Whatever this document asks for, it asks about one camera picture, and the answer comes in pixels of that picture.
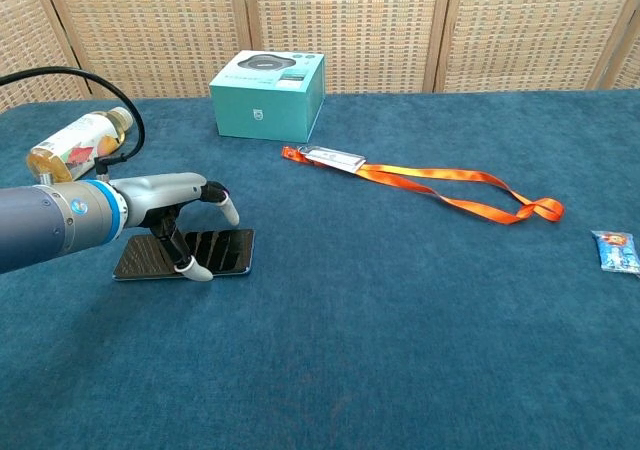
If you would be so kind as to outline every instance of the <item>orange lanyard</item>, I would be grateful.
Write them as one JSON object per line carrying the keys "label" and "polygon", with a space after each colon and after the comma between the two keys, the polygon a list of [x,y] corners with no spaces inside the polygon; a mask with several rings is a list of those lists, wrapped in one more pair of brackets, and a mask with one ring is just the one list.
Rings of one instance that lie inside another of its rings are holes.
{"label": "orange lanyard", "polygon": [[[325,166],[322,163],[314,162],[307,159],[298,149],[293,147],[284,147],[282,149],[282,156],[299,163]],[[493,175],[485,172],[448,168],[408,168],[396,167],[393,165],[374,165],[365,163],[362,164],[354,173],[359,177],[371,180],[373,182],[391,185],[393,187],[404,188],[413,192],[435,195],[449,205],[453,205],[454,207],[461,208],[493,222],[502,223],[504,225],[510,225],[512,223],[526,220],[531,215],[533,215],[534,212],[540,215],[542,218],[551,222],[558,222],[564,214],[564,206],[557,200],[544,197],[532,202],[531,200],[511,190],[511,188],[509,188],[509,186],[499,178],[496,178]],[[518,212],[514,215],[505,212],[504,210],[485,205],[483,203],[445,197],[427,186],[420,185],[399,175],[404,175],[407,177],[434,178],[439,180],[457,180],[461,182],[488,183],[490,185],[494,185],[496,187],[502,188],[503,190],[506,190],[523,205],[522,207],[520,207],[520,210],[518,210]]]}

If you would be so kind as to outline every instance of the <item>blue wrapper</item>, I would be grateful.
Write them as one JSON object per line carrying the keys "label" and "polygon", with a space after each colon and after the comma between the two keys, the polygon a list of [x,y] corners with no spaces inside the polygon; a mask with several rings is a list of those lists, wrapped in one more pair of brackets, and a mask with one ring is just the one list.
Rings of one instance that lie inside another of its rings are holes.
{"label": "blue wrapper", "polygon": [[640,275],[640,260],[633,244],[633,235],[621,232],[592,231],[598,242],[600,268],[607,272]]}

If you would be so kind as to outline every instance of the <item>product box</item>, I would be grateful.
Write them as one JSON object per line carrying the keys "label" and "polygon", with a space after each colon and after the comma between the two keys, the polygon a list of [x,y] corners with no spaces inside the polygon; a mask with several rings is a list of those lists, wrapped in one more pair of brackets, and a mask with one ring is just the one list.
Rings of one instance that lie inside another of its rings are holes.
{"label": "product box", "polygon": [[306,143],[325,97],[324,55],[243,50],[209,89],[220,135]]}

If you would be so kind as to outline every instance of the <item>phone screen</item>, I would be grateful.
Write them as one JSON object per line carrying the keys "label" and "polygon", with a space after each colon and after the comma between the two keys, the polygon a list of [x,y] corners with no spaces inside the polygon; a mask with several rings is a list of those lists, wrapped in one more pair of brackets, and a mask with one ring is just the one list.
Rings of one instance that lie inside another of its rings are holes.
{"label": "phone screen", "polygon": [[[254,232],[251,229],[189,232],[184,235],[191,254],[214,276],[244,275],[251,270]],[[184,278],[153,235],[135,235],[113,271],[115,280]]]}

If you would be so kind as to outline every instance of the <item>woven panel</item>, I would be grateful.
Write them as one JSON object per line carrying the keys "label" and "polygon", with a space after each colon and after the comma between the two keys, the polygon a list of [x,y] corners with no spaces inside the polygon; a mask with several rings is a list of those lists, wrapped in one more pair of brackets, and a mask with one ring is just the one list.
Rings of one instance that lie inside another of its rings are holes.
{"label": "woven panel", "polygon": [[[69,65],[40,0],[0,3],[0,74],[47,65]],[[0,112],[22,103],[82,98],[82,80],[44,76],[0,88]]]}
{"label": "woven panel", "polygon": [[257,0],[265,50],[327,58],[329,92],[422,89],[435,0]]}
{"label": "woven panel", "polygon": [[625,0],[460,0],[444,90],[583,89]]}
{"label": "woven panel", "polygon": [[93,70],[134,97],[208,94],[238,52],[232,0],[63,0]]}
{"label": "woven panel", "polygon": [[640,88],[640,35],[624,59],[613,88]]}

